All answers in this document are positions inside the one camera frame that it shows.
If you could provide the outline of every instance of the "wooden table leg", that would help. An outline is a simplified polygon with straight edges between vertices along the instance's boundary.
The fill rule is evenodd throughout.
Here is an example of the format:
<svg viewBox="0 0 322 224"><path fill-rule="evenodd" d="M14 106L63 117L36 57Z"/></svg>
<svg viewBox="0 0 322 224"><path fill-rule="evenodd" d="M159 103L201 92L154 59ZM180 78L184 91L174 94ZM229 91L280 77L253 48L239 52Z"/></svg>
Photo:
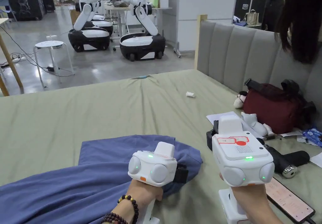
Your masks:
<svg viewBox="0 0 322 224"><path fill-rule="evenodd" d="M4 96L9 96L9 92L8 92L7 88L5 87L5 84L4 84L1 76L0 76L0 89L1 89Z"/></svg>
<svg viewBox="0 0 322 224"><path fill-rule="evenodd" d="M22 82L21 82L21 80L20 80L20 78L19 78L19 75L18 75L18 73L17 73L17 71L16 71L16 68L15 68L15 66L14 66L14 64L13 64L13 62L12 62L11 56L10 56L10 54L9 54L9 51L8 51L7 47L5 46L5 44L4 44L4 42L3 42L3 39L2 39L2 37L1 37L1 34L0 34L0 47L1 47L1 49L2 49L2 51L3 51L3 53L4 53L4 55L5 55L5 58L7 59L8 63L9 63L9 66L10 66L10 68L11 68L11 70L12 70L12 73L14 74L14 77L16 78L16 81L17 81L17 83L18 83L18 86L19 86L20 88L23 88L24 86L22 85Z"/></svg>

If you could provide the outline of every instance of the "smartphone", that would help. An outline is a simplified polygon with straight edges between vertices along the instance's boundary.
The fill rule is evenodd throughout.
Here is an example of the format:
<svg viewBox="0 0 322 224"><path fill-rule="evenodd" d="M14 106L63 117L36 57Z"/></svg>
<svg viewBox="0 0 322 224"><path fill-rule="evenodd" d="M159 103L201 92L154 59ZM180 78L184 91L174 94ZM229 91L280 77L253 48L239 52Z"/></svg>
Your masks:
<svg viewBox="0 0 322 224"><path fill-rule="evenodd" d="M304 223L314 215L315 210L312 207L275 178L265 186L268 199L294 223Z"/></svg>

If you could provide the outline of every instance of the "power strip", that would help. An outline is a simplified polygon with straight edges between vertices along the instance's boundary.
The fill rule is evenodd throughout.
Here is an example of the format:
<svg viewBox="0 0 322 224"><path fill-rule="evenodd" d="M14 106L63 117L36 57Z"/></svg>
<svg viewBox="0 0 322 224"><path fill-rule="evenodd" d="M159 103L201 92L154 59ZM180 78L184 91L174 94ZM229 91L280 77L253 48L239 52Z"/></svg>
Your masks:
<svg viewBox="0 0 322 224"><path fill-rule="evenodd" d="M17 62L24 61L24 60L26 60L26 58L25 57L21 57L21 58L13 59L12 62L13 63L17 63Z"/></svg>

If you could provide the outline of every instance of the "gray floor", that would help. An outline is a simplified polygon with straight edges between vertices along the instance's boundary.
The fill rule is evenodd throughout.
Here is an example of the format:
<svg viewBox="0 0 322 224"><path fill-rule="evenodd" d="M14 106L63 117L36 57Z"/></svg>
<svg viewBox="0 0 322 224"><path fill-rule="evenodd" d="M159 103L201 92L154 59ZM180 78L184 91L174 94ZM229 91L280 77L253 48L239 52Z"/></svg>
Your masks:
<svg viewBox="0 0 322 224"><path fill-rule="evenodd" d="M57 7L55 13L46 14L41 21L19 22L19 27L16 23L11 23L11 29L4 28L27 53L32 53L34 45L45 41L48 35L57 35L58 40L67 44L75 75L61 77L62 83L59 83L56 76L42 71L42 78L47 86L46 91L193 68L192 55L178 59L172 48L165 49L162 60L136 62L126 60L119 49L116 52L112 51L112 44L107 51L76 53L68 41L67 32L71 28L67 7ZM23 53L2 29L0 29L0 33L10 53ZM52 65L47 49L38 50L37 55L39 65L43 67ZM54 59L59 67L70 70L67 55L63 49L54 50ZM4 56L0 56L0 62L5 61ZM28 61L17 63L15 66L24 89L23 91L19 89L11 69L7 67L3 73L6 78L5 84L11 95L43 91L36 66L31 65ZM70 75L69 72L62 70L60 70L60 74Z"/></svg>

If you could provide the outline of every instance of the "wrist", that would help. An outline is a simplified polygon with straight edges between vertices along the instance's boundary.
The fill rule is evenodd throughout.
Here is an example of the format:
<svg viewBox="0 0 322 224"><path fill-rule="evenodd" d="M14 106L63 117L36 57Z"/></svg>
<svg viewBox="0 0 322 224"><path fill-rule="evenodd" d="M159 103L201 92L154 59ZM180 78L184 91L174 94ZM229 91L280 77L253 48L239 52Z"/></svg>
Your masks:
<svg viewBox="0 0 322 224"><path fill-rule="evenodd" d="M283 224L268 203L247 212L247 216L254 224Z"/></svg>
<svg viewBox="0 0 322 224"><path fill-rule="evenodd" d="M130 200L122 200L113 210L113 213L121 216L125 221L131 223L134 217L134 208Z"/></svg>

